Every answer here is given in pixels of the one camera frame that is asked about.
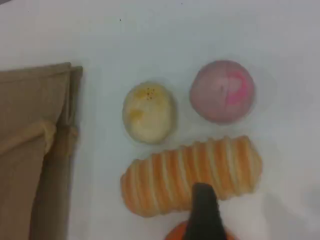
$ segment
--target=baked goods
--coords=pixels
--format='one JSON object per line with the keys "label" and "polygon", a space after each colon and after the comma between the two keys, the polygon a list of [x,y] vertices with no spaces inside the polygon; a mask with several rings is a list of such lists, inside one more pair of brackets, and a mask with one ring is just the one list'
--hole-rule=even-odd
{"label": "baked goods", "polygon": [[262,160],[247,136],[195,142],[136,159],[121,177],[127,208],[143,217],[191,209],[194,183],[210,184],[220,200],[252,193]]}
{"label": "baked goods", "polygon": [[136,141],[157,144],[176,125],[176,108],[168,90],[155,82],[135,86],[126,96],[122,111],[128,134]]}
{"label": "baked goods", "polygon": [[204,66],[191,89],[194,110],[208,121],[227,124],[246,115],[254,101],[255,86],[239,63],[220,60]]}

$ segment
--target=white table surface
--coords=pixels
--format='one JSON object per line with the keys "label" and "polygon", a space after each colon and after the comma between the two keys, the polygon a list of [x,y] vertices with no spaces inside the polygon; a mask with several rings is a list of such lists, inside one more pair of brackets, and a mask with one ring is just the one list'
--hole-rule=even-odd
{"label": "white table surface", "polygon": [[[240,240],[320,239],[320,2],[316,0],[12,0],[0,5],[0,68],[84,66],[69,240],[163,240],[187,213],[131,214],[119,180],[137,157],[195,139],[248,134],[264,170],[257,193],[221,203]],[[257,86],[252,113],[217,126],[188,102],[201,66],[230,59]],[[163,80],[179,108],[164,145],[122,123],[132,86]]]}

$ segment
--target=orange object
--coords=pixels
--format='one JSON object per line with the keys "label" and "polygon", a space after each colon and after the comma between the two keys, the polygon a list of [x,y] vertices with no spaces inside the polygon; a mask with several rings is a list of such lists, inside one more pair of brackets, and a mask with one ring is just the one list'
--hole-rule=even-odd
{"label": "orange object", "polygon": [[224,137],[136,159],[120,180],[126,207],[143,217],[191,209],[192,186],[206,183],[220,200],[254,192],[262,160],[247,136]]}
{"label": "orange object", "polygon": [[[164,240],[182,240],[186,232],[188,221],[183,221],[177,225],[171,232],[165,237]],[[236,238],[227,231],[227,240],[236,240]]]}

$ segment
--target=black object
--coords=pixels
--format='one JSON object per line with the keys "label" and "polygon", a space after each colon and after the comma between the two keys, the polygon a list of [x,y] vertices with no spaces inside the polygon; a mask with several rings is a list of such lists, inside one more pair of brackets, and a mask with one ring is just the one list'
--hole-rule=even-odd
{"label": "black object", "polygon": [[217,196],[209,184],[192,187],[192,210],[183,240],[227,240]]}
{"label": "black object", "polygon": [[9,2],[9,1],[11,1],[11,0],[0,0],[0,5],[1,5],[1,4],[4,4],[4,3],[7,3],[7,2]]}

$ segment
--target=yellow-white pastry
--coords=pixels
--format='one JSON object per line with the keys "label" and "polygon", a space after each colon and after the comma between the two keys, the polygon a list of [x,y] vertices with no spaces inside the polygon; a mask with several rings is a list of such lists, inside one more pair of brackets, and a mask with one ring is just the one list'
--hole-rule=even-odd
{"label": "yellow-white pastry", "polygon": [[157,144],[175,127],[175,103],[164,86],[144,82],[125,97],[122,118],[126,131],[134,140]]}

